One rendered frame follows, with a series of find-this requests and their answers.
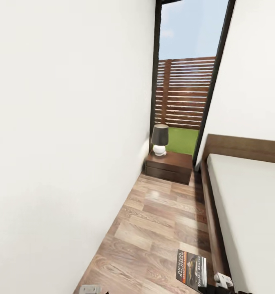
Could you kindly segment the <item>hardback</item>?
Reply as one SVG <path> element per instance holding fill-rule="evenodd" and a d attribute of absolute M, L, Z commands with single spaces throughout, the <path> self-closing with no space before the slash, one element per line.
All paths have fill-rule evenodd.
<path fill-rule="evenodd" d="M 198 286 L 207 287 L 207 258 L 178 249 L 176 279 L 202 294 Z"/>

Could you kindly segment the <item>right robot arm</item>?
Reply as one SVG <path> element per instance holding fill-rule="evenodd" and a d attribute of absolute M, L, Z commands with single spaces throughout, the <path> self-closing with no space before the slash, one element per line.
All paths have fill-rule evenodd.
<path fill-rule="evenodd" d="M 242 291 L 238 291 L 238 293 L 236 293 L 231 290 L 228 290 L 229 286 L 233 286 L 233 282 L 230 277 L 223 275 L 219 272 L 214 276 L 214 279 L 216 280 L 216 286 L 207 284 L 207 287 L 198 286 L 198 290 L 202 294 L 253 294 Z"/>

